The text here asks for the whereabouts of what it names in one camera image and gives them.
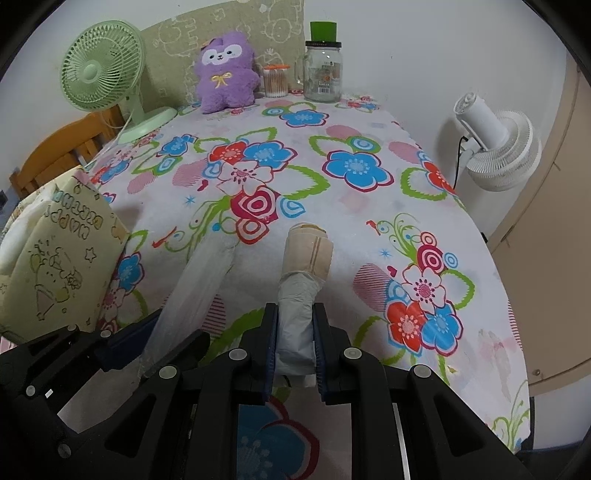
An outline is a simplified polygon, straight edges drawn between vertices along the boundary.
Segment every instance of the black jar lid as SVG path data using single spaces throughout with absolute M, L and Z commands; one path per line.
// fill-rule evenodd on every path
M 307 40 L 306 47 L 326 47 L 326 48 L 341 48 L 343 44 L 340 41 L 313 41 Z

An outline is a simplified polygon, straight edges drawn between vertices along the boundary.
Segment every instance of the purple plush toy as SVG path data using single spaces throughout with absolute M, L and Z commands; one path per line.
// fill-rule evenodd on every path
M 214 38 L 203 48 L 195 64 L 195 73 L 200 78 L 196 93 L 203 113 L 254 103 L 254 89 L 261 82 L 252 69 L 254 57 L 246 36 L 237 31 Z

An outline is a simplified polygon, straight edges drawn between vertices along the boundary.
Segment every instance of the door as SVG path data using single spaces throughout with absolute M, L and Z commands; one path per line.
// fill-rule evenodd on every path
M 513 306 L 530 386 L 549 385 L 567 372 L 566 383 L 590 373 L 591 88 L 584 78 L 548 176 L 493 258 Z

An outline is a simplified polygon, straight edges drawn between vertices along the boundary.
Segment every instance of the cotton swab container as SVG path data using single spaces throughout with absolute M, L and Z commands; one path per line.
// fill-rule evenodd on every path
M 262 76 L 265 82 L 265 96 L 269 98 L 284 97 L 289 91 L 287 70 L 289 65 L 267 65 L 263 67 Z

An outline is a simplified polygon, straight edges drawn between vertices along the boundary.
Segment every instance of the orange lid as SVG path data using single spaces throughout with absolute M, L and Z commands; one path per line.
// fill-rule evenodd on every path
M 289 65 L 267 65 L 263 70 L 287 70 L 291 68 Z

